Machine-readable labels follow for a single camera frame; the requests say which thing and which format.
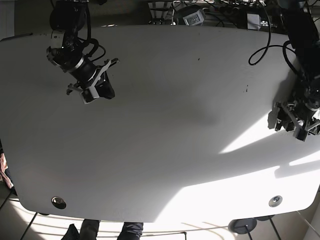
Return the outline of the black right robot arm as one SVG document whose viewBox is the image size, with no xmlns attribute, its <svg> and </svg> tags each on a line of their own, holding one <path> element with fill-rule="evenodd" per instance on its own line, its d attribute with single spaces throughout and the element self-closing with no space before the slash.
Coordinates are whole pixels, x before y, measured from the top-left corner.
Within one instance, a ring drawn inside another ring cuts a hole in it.
<svg viewBox="0 0 320 240">
<path fill-rule="evenodd" d="M 47 59 L 69 73 L 76 80 L 67 86 L 66 94 L 78 92 L 85 104 L 96 99 L 111 100 L 115 91 L 107 71 L 119 62 L 118 58 L 106 59 L 103 64 L 95 62 L 106 54 L 93 57 L 98 49 L 106 49 L 92 37 L 91 15 L 87 0 L 52 1 L 49 17 L 52 29 L 51 43 L 46 50 Z"/>
</svg>

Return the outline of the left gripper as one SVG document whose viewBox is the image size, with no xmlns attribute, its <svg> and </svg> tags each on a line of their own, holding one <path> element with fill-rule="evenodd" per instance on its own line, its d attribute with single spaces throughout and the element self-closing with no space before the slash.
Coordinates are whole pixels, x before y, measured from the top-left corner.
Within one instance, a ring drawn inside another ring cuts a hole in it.
<svg viewBox="0 0 320 240">
<path fill-rule="evenodd" d="M 320 120 L 316 113 L 320 110 L 320 98 L 293 98 L 291 101 L 276 102 L 267 116 L 267 127 L 292 132 L 296 128 L 308 131 L 308 135 L 320 134 Z"/>
</svg>

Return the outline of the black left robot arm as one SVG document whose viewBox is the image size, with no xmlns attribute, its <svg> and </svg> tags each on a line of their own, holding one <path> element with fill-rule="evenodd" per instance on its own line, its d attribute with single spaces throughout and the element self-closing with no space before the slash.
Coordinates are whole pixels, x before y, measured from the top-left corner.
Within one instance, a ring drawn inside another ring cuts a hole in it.
<svg viewBox="0 0 320 240">
<path fill-rule="evenodd" d="M 288 35 L 282 54 L 296 80 L 289 94 L 273 104 L 270 128 L 285 129 L 305 141 L 320 133 L 320 121 L 315 117 L 320 109 L 320 36 L 303 0 L 277 3 Z"/>
</svg>

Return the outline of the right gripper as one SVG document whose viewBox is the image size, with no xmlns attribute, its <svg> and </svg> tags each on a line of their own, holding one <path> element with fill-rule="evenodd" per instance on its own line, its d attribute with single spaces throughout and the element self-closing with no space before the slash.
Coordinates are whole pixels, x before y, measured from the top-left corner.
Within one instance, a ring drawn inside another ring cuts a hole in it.
<svg viewBox="0 0 320 240">
<path fill-rule="evenodd" d="M 95 65 L 93 61 L 85 57 L 81 66 L 70 72 L 70 74 L 76 79 L 76 83 L 70 83 L 68 85 L 66 94 L 69 96 L 75 91 L 81 93 L 91 85 L 95 87 L 102 74 L 119 62 L 118 58 L 114 58 L 112 60 L 107 59 L 104 62 L 104 65 Z"/>
</svg>

